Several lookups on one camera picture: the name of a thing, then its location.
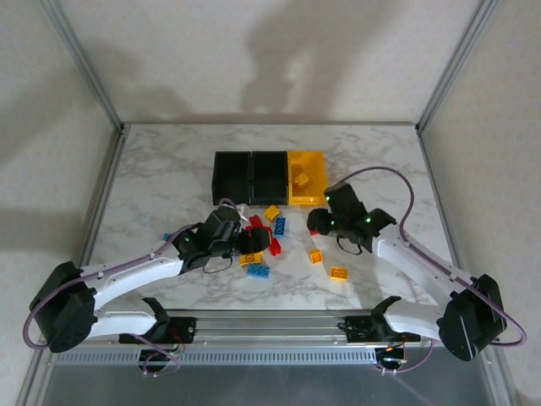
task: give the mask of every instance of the black container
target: black container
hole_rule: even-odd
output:
[[[287,151],[252,152],[252,205],[286,205]]]
[[[218,151],[215,154],[212,175],[212,203],[215,206],[224,197],[235,204],[250,203],[251,156],[249,151]]]

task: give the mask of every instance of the white marble table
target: white marble table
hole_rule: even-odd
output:
[[[211,180],[215,151],[317,150],[325,153],[329,184],[361,167],[386,165],[411,180],[416,193],[407,230],[444,259],[450,259],[440,216],[414,128],[409,126],[161,125],[137,124],[126,145],[107,202],[91,263],[147,250],[164,233],[204,221],[213,209]],[[380,207],[400,219],[407,189],[390,173],[351,181],[368,210]],[[266,207],[249,207],[263,218]],[[118,302],[155,297],[166,309],[358,309],[398,294],[431,303],[430,297],[394,266],[369,253],[341,251],[330,237],[311,237],[305,221],[311,208],[283,206],[287,218],[282,253],[265,252],[268,280],[247,277],[237,261],[214,275],[195,270],[124,295]],[[312,265],[319,248],[324,263]],[[347,282],[330,280],[331,266],[349,270]]]

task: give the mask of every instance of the yellow storage bin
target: yellow storage bin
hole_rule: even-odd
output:
[[[289,204],[323,206],[327,189],[325,155],[321,151],[288,151]]]

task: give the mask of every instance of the blue lego brick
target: blue lego brick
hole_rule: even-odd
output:
[[[277,217],[276,225],[274,227],[274,235],[277,237],[283,237],[285,232],[286,232],[286,218]]]
[[[248,266],[248,275],[251,277],[263,277],[264,279],[268,279],[269,271],[269,267],[265,265],[252,264]]]

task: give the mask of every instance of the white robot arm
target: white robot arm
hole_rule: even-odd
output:
[[[143,299],[130,306],[107,304],[148,283],[205,267],[211,257],[231,259],[260,252],[270,243],[266,229],[241,229],[238,212],[220,206],[204,223],[181,228],[145,255],[81,269],[66,262],[57,266],[32,300],[24,340],[32,348],[42,348],[28,334],[33,319],[53,353],[102,335],[159,337],[168,317],[157,300]]]
[[[487,305],[490,300],[501,308],[500,291],[492,278],[473,278],[442,260],[381,209],[366,212],[349,184],[339,183],[325,195],[331,211],[312,210],[309,229],[334,233],[338,242],[349,239],[359,249],[374,252],[424,288],[436,303],[414,304],[391,296],[372,310],[368,330],[356,330],[355,317],[346,317],[348,338],[355,335],[357,341],[390,342],[411,333],[439,339],[457,358],[470,360],[506,329],[501,312]],[[52,352],[66,351],[90,337],[123,333],[160,342],[168,317],[155,299],[130,306],[106,304],[147,283],[204,267],[213,256],[260,252],[270,242],[267,230],[241,230],[238,213],[220,206],[205,223],[179,230],[146,255],[82,269],[71,262],[62,264],[30,305],[25,341],[39,348],[27,332],[35,318]],[[472,286],[464,281],[472,281]]]

